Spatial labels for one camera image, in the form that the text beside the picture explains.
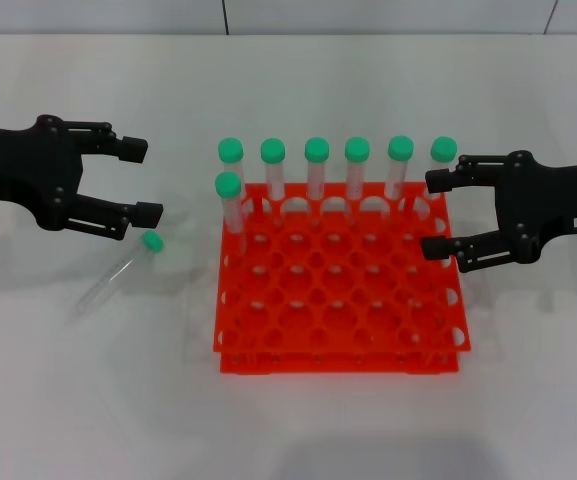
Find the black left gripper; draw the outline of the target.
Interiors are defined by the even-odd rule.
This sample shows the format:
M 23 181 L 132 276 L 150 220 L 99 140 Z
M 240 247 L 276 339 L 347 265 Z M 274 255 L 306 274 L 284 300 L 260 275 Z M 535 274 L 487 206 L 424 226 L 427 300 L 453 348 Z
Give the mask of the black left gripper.
M 27 129 L 0 129 L 0 201 L 24 207 L 48 231 L 66 228 L 122 240 L 129 226 L 154 229 L 162 204 L 130 205 L 76 195 L 83 173 L 81 154 L 142 163 L 147 150 L 145 139 L 118 138 L 108 122 L 65 122 L 41 115 Z

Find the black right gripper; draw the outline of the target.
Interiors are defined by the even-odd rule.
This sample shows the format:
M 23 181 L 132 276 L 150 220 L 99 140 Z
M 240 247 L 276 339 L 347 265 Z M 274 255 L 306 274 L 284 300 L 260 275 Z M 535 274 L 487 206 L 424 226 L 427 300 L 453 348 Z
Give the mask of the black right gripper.
M 545 166 L 528 151 L 461 155 L 453 171 L 428 171 L 425 181 L 430 193 L 467 186 L 495 189 L 499 231 L 420 240 L 426 260 L 454 257 L 461 273 L 534 263 L 549 241 L 577 235 L 577 165 Z

